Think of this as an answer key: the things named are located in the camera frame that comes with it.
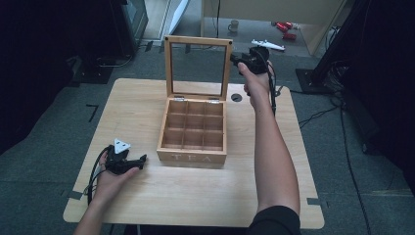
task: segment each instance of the person's left hand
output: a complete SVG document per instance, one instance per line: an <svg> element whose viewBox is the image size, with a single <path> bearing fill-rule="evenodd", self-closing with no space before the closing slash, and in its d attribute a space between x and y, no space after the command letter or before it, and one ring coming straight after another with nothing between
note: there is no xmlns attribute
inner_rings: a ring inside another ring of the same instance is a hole
<svg viewBox="0 0 415 235"><path fill-rule="evenodd" d="M105 162L107 161L107 151L101 155L100 166L101 171L105 170ZM97 189L92 199L92 203L99 204L103 207L107 206L119 193L122 186L134 176L140 169L138 167L131 168L124 174L115 175L110 171L104 171L98 175Z"/></svg>

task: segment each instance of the person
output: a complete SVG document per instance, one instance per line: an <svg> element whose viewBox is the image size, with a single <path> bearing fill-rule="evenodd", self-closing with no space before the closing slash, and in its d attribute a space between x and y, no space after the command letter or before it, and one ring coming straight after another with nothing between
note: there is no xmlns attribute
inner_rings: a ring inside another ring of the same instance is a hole
<svg viewBox="0 0 415 235"><path fill-rule="evenodd" d="M250 102L255 113L254 175L258 205L247 233L300 234L297 174L272 113L268 75L255 75L243 63L238 64L238 70L246 79L244 90L251 95ZM105 160L106 153L101 157L100 165ZM101 173L95 196L74 234L99 234L106 208L137 171L138 168L132 168L123 175L107 171Z"/></svg>

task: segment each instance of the red object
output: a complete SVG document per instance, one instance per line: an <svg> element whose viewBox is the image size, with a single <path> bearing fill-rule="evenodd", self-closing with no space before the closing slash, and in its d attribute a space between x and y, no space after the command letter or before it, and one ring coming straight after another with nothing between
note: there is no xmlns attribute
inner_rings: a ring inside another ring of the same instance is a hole
<svg viewBox="0 0 415 235"><path fill-rule="evenodd" d="M292 23L283 23L283 25L285 25L287 27L287 29L293 28L293 24Z"/></svg>
<svg viewBox="0 0 415 235"><path fill-rule="evenodd" d="M297 36L293 33L286 32L283 35L283 39L285 39L285 40L293 40L294 41L294 40L296 40L296 38L297 38Z"/></svg>
<svg viewBox="0 0 415 235"><path fill-rule="evenodd" d="M280 29L282 32L287 32L288 28L283 23L277 23L275 26Z"/></svg>

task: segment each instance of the open box lid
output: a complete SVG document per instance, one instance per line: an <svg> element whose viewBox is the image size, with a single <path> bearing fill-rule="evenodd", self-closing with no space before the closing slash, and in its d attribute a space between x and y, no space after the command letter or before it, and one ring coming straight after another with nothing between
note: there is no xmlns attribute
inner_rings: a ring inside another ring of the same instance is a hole
<svg viewBox="0 0 415 235"><path fill-rule="evenodd" d="M164 51L168 98L226 100L231 39L167 35L164 37ZM199 82L221 83L221 86L214 94L207 94L203 90L174 85L175 81L195 81L189 77L199 77Z"/></svg>

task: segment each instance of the wooden table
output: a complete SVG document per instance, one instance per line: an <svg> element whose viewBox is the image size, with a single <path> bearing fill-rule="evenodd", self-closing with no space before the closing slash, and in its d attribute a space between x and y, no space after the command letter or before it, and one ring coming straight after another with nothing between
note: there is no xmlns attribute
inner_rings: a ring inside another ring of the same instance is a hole
<svg viewBox="0 0 415 235"><path fill-rule="evenodd" d="M225 19L263 22L291 22L300 24L308 52L314 55L331 26L342 13L347 0L224 0L220 2L219 16ZM202 5L201 35L204 18L216 18L219 0L204 0Z"/></svg>
<svg viewBox="0 0 415 235"><path fill-rule="evenodd" d="M178 82L206 91L220 84ZM231 100L239 93L241 102ZM256 206L254 183L254 110L243 85L229 84L228 155L223 165L163 163L156 153L166 99L164 80L118 79L110 94L73 191L82 192L97 156L115 138L130 143L130 160L148 155L145 168L119 193L105 222L191 226L248 227ZM309 205L317 193L288 88L277 98L277 119L292 155L300 184L301 228L323 227L320 206ZM86 197L69 199L67 222L79 222Z"/></svg>

